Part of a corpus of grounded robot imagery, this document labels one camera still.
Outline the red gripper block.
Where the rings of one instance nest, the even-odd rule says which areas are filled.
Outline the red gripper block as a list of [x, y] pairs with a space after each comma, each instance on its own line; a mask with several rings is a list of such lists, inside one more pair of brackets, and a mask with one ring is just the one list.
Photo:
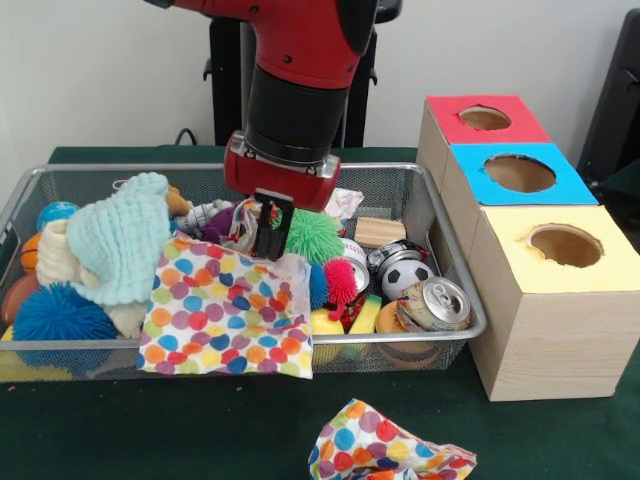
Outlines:
[[[294, 207], [322, 211], [336, 187], [341, 161], [329, 154], [320, 166], [287, 166], [262, 157], [251, 149], [243, 133], [233, 133], [224, 156], [228, 188], [254, 195], [261, 204], [254, 243], [257, 257], [278, 260], [285, 252]], [[280, 223], [271, 227], [271, 201], [280, 210]]]

